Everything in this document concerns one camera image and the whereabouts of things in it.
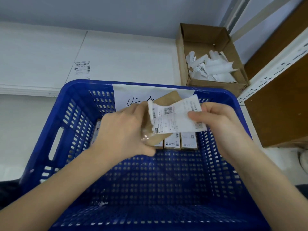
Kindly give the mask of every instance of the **left hand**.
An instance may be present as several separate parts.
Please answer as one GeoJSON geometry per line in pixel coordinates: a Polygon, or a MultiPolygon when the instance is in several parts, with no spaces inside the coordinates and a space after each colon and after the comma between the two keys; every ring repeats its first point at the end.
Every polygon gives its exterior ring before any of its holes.
{"type": "Polygon", "coordinates": [[[115,165],[135,155],[153,156],[155,148],[141,141],[141,124],[147,111],[147,102],[142,102],[115,113],[105,114],[98,136],[90,148],[95,159],[106,160],[107,157],[115,165]]]}

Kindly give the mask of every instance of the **forearm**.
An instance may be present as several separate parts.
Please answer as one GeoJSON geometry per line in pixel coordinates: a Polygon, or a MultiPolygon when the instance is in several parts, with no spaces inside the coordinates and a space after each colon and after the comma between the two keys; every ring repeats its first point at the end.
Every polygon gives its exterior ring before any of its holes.
{"type": "Polygon", "coordinates": [[[256,146],[234,166],[273,230],[307,230],[308,201],[256,146]]]}
{"type": "Polygon", "coordinates": [[[91,151],[84,151],[58,173],[0,211],[1,230],[48,230],[84,190],[113,166],[110,159],[98,162],[91,151]]]}

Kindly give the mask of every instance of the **basket handle hole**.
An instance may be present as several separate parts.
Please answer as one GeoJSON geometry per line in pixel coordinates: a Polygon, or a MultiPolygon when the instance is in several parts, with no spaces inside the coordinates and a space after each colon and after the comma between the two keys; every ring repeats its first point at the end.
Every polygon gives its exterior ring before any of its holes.
{"type": "Polygon", "coordinates": [[[48,155],[48,158],[49,158],[50,160],[53,160],[53,159],[54,159],[56,150],[57,150],[57,148],[58,148],[58,145],[59,145],[59,142],[60,142],[60,139],[61,139],[61,136],[62,136],[62,134],[63,134],[63,130],[64,130],[63,127],[60,127],[60,128],[58,129],[58,132],[57,132],[57,134],[56,134],[56,137],[55,137],[55,139],[54,139],[54,142],[53,142],[53,144],[52,144],[52,147],[51,147],[50,152],[49,152],[49,155],[48,155]]]}

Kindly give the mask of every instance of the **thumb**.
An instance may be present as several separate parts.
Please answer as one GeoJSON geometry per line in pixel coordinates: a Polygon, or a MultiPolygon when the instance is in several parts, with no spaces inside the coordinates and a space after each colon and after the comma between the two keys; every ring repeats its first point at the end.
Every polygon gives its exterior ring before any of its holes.
{"type": "Polygon", "coordinates": [[[189,111],[188,117],[195,122],[203,122],[211,126],[219,121],[220,115],[208,112],[189,111]]]}
{"type": "Polygon", "coordinates": [[[141,152],[140,154],[142,155],[147,155],[147,156],[154,156],[156,150],[155,150],[155,147],[150,147],[150,146],[147,146],[145,144],[141,144],[141,152]]]}

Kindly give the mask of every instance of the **blue plastic basket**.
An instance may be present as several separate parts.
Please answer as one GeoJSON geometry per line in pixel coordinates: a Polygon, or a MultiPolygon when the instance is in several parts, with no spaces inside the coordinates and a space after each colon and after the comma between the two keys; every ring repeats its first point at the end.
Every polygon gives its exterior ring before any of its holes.
{"type": "MultiPolygon", "coordinates": [[[[115,112],[113,83],[194,90],[200,102],[230,105],[249,133],[236,97],[224,89],[74,80],[64,85],[46,121],[20,182],[23,193],[89,147],[96,120],[115,112]],[[50,160],[61,127],[64,131],[50,160]]],[[[219,154],[211,130],[197,138],[198,150],[157,150],[154,157],[138,155],[114,166],[51,230],[268,229],[237,172],[219,154]]]]}

